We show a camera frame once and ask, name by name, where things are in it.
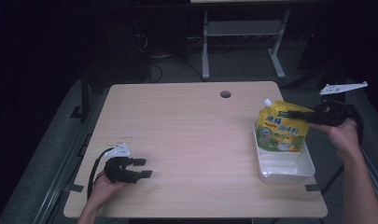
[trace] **human arm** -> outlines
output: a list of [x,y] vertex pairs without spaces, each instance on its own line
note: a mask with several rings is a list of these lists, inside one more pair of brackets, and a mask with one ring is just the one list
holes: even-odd
[[77,224],[91,224],[95,222],[99,209],[116,194],[117,191],[124,188],[126,183],[111,183],[105,176],[105,172],[98,174],[90,198],[87,200]]
[[357,124],[347,119],[339,127],[312,124],[325,132],[343,161],[343,224],[378,224],[378,197],[357,138]]

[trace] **wrist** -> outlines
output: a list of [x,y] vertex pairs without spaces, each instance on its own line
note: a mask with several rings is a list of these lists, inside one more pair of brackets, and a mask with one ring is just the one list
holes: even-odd
[[96,203],[92,200],[88,200],[86,205],[84,206],[84,209],[85,210],[88,210],[88,211],[91,211],[91,212],[95,212],[97,213],[99,211],[99,209],[101,209],[102,205],[99,204],[99,203]]
[[96,215],[101,206],[93,203],[86,203],[78,218],[77,224],[92,224],[95,222]]
[[343,161],[343,165],[346,167],[360,167],[366,166],[366,162],[364,161],[363,154],[360,151],[360,148],[351,148],[353,150],[349,150],[344,155],[340,156]]

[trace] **black cable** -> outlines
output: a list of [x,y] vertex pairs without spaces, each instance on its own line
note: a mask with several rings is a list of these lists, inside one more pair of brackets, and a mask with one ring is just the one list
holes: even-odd
[[95,160],[95,164],[92,166],[92,170],[91,170],[91,174],[90,174],[90,178],[89,178],[89,185],[87,186],[87,200],[90,198],[91,193],[92,193],[93,178],[95,177],[95,172],[96,172],[96,169],[98,168],[99,161],[101,160],[101,158],[104,156],[104,154],[106,152],[108,152],[112,149],[113,148],[111,147],[111,148],[105,150],[103,153],[101,153],[101,155],[98,157],[98,159]]
[[196,43],[194,44],[191,44],[187,47],[187,51],[188,52],[191,52],[191,51],[194,51],[195,49],[198,49],[198,48],[202,48],[203,47],[203,38],[202,37],[197,37],[197,39],[200,39],[199,41],[197,41]]
[[156,64],[154,64],[154,63],[152,63],[150,66],[154,66],[154,67],[158,68],[158,69],[160,70],[160,76],[159,76],[159,78],[157,78],[156,80],[154,80],[154,79],[153,79],[153,76],[151,75],[151,72],[148,71],[148,82],[149,82],[149,83],[151,83],[151,82],[153,82],[153,83],[157,83],[157,82],[159,82],[159,81],[161,80],[161,78],[162,78],[162,75],[163,75],[162,69],[161,69],[159,66],[157,66]]
[[99,174],[98,176],[96,176],[95,180],[93,181],[93,183],[95,183],[99,178],[101,178],[103,175],[105,174],[105,172]]
[[357,140],[359,145],[361,146],[363,142],[363,132],[364,132],[364,121],[362,116],[359,114],[357,109],[354,105],[347,105],[341,101],[335,101],[335,100],[326,100],[325,102],[330,102],[333,104],[339,104],[346,108],[347,111],[347,117],[352,119],[354,122],[357,123]]
[[216,43],[212,44],[208,41],[208,53],[210,54],[225,54],[232,51],[232,44],[226,44],[223,38],[215,38],[213,42]]
[[324,74],[330,68],[332,68],[333,65],[334,65],[334,63],[327,63],[327,64],[317,68],[316,70],[311,71],[310,73],[304,75],[303,77],[300,77],[300,78],[296,79],[295,81],[293,81],[289,84],[286,84],[284,86],[280,86],[279,88],[280,89],[294,89],[294,88],[300,86],[301,84],[305,83],[306,81],[312,79],[313,77]]
[[326,186],[320,191],[322,196],[325,196],[326,193],[329,192],[330,187],[334,184],[334,182],[337,180],[337,178],[343,173],[343,165],[341,165],[338,170],[334,173],[334,175],[331,177],[329,182],[326,184]]
[[201,76],[201,74],[197,71],[197,69],[192,66],[191,64],[187,63],[187,62],[181,62],[181,61],[167,61],[167,62],[158,62],[158,63],[183,63],[185,65],[187,65],[188,67],[192,68],[192,70],[200,77],[201,81],[205,81],[203,79],[203,77]]

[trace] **floor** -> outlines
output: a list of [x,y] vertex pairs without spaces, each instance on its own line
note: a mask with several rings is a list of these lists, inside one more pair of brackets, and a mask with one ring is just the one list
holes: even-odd
[[[52,11],[49,10],[55,6],[43,6],[40,10],[29,4],[24,4],[25,1],[17,1],[10,9],[11,15],[8,20],[2,20],[5,27],[15,24],[17,30],[0,30],[0,34],[6,33],[11,38],[10,42],[0,45],[0,62],[9,58],[10,64],[6,65],[7,74],[11,74],[12,78],[18,77],[14,80],[14,87],[16,89],[5,88],[6,85],[0,85],[0,90],[8,89],[9,92],[19,95],[18,100],[13,96],[8,97],[7,102],[17,101],[19,105],[14,107],[13,112],[8,111],[8,114],[0,116],[0,122],[6,121],[11,114],[18,113],[19,121],[22,126],[28,127],[22,130],[6,130],[7,133],[14,133],[14,139],[19,139],[25,142],[25,137],[37,134],[41,141],[36,148],[32,157],[28,158],[29,163],[23,171],[21,180],[14,189],[2,215],[0,216],[0,224],[8,223],[76,223],[76,219],[68,218],[63,215],[63,208],[66,199],[69,195],[69,189],[75,179],[75,174],[80,165],[83,153],[88,142],[91,140],[91,133],[95,127],[96,120],[101,113],[103,103],[107,96],[108,88],[102,91],[91,91],[90,94],[90,114],[85,120],[73,118],[72,114],[78,106],[81,106],[81,86],[80,77],[75,77],[72,74],[70,67],[74,65],[74,58],[66,57],[66,52],[63,49],[69,49],[70,46],[65,46],[64,42],[54,42],[52,48],[47,48],[49,43],[42,42],[43,39],[61,40],[68,38],[68,32],[57,32],[58,29],[53,29],[50,23],[66,28],[65,31],[71,31],[71,27],[67,25],[68,20],[54,20],[58,18],[54,14],[50,14],[47,20],[41,20],[44,14]],[[32,17],[28,16],[27,9],[31,9]],[[72,15],[68,15],[71,19],[77,19]],[[273,44],[273,39],[269,37],[256,38],[235,38],[233,40],[227,39],[220,41],[220,39],[213,39],[213,48],[209,56],[210,73],[209,80],[201,79],[201,39],[198,37],[189,38],[188,40],[188,54],[186,57],[179,57],[176,55],[169,56],[171,52],[167,49],[160,48],[157,53],[152,54],[153,59],[149,67],[150,74],[143,82],[145,83],[176,83],[176,82],[225,82],[225,81],[274,81],[281,89],[282,95],[287,102],[303,106],[314,106],[320,103],[320,95],[318,84],[323,81],[323,74],[311,78],[302,83],[299,87],[289,89],[284,88],[287,84],[310,74],[311,70],[301,70],[299,65],[303,50],[307,44],[305,38],[286,38],[282,42],[281,48],[278,52],[280,62],[286,72],[287,77],[280,79],[276,76],[271,60],[268,56],[267,48]],[[57,69],[50,69],[49,62],[55,62]],[[22,74],[34,72],[37,74],[35,80],[40,80],[44,74],[49,74],[49,80],[44,85],[41,81],[28,80]],[[6,77],[7,82],[10,83],[10,77]],[[57,95],[61,89],[66,90],[63,97]],[[39,96],[37,91],[48,91],[53,96],[52,101],[61,102],[57,105],[57,109],[49,106],[46,97]],[[20,92],[26,91],[31,94],[26,94],[20,97]],[[36,98],[39,101],[38,105],[42,105],[48,109],[47,114],[39,113],[40,108],[35,112],[33,110],[25,110],[25,99],[27,97]],[[355,104],[363,115],[366,117],[368,126],[365,128],[366,134],[366,149],[372,153],[374,164],[378,170],[378,112],[371,106],[369,99],[363,91],[352,91],[346,94],[347,103]],[[31,120],[44,119],[48,126],[43,129],[32,130]],[[9,138],[4,138],[4,146],[11,147],[25,147],[20,141],[18,144],[10,144]],[[315,178],[324,193],[324,199],[327,204],[329,213],[326,217],[317,218],[280,218],[280,219],[179,219],[179,220],[127,220],[127,219],[97,219],[97,223],[341,223],[342,201],[343,201],[343,174],[334,175],[341,168],[341,161],[335,154],[333,146],[329,143],[327,137],[317,131],[311,130],[307,136],[307,146],[310,150],[314,165]],[[24,153],[20,155],[14,154],[16,157],[27,157]]]
[[[280,87],[291,83],[309,71],[298,69],[305,39],[285,40],[278,53],[287,77],[279,79],[268,57],[267,48],[270,40],[254,40],[247,49],[232,48],[225,52],[210,54],[211,78],[209,82],[219,81],[275,81]],[[144,82],[202,82],[201,54],[194,50],[187,60],[178,57],[155,60],[150,66],[151,78]],[[281,88],[284,99],[288,102],[312,106],[319,103],[317,84],[322,76],[315,77],[296,89]],[[75,223],[76,220],[63,215],[63,206],[68,197],[68,190],[73,183],[77,167],[80,164],[80,153],[85,151],[86,143],[107,96],[103,93],[92,93],[90,97],[91,112],[85,121],[70,118],[75,107],[81,104],[80,80],[66,94],[48,130],[40,142],[24,175],[16,187],[10,201],[0,218],[0,223],[30,223],[34,220],[46,220],[47,223]],[[310,131],[307,137],[308,148],[315,164],[315,178],[323,189],[333,174],[340,168],[341,162],[335,155],[332,145],[322,133]],[[60,187],[51,189],[55,177],[61,176]],[[245,220],[130,220],[130,223],[340,223],[342,211],[343,176],[340,175],[325,193],[329,214],[320,219],[245,219]],[[97,223],[127,223],[125,219],[99,218]]]

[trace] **black tape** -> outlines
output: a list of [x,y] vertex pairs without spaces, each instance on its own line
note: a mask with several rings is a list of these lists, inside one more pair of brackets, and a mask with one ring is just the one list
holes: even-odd
[[318,185],[305,185],[305,188],[307,189],[307,191],[320,191]]
[[83,191],[83,189],[84,189],[84,186],[81,186],[81,185],[72,185],[72,186],[70,186],[70,190],[72,190],[72,191],[75,191],[75,192],[79,192],[79,193],[81,193],[81,191]]

